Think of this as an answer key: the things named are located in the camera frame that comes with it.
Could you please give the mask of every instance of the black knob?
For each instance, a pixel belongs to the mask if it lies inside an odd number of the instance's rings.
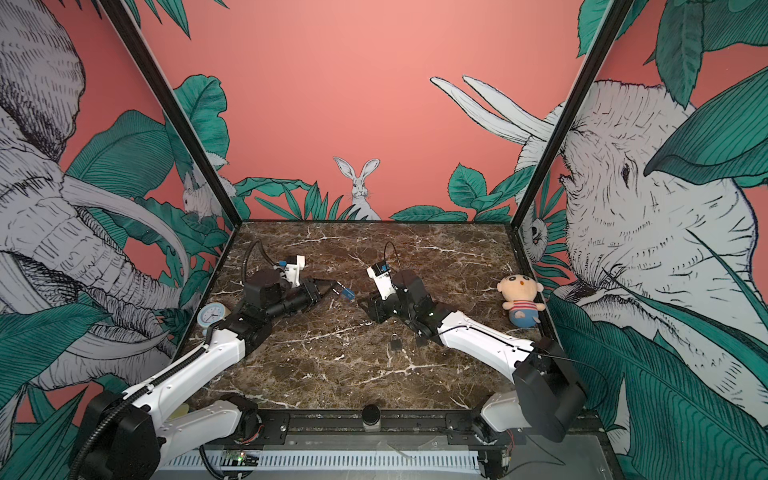
[[[366,425],[375,425],[382,418],[382,412],[375,405],[366,405],[362,408],[362,422]]]

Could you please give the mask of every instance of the rabbit face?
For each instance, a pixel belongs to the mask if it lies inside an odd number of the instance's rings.
[[[366,162],[362,168],[362,173],[358,177],[355,174],[355,169],[352,165],[347,163],[344,159],[334,157],[333,160],[339,165],[341,173],[352,180],[352,198],[366,198],[368,197],[368,189],[366,188],[366,177],[368,177],[373,171],[379,167],[379,159],[374,158]]]

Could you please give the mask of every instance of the clock face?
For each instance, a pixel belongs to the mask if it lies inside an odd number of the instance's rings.
[[[197,314],[197,322],[202,326],[209,326],[224,318],[225,307],[221,303],[208,303]]]

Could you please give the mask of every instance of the blue pants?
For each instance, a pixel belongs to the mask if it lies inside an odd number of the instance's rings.
[[[509,321],[518,328],[527,329],[538,323],[538,310],[509,310]]]

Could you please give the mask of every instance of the alarm clock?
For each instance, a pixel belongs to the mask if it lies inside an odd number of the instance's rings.
[[[203,332],[205,334],[205,329],[229,314],[229,309],[222,303],[211,302],[201,308],[200,312],[197,313],[197,324],[203,327]]]

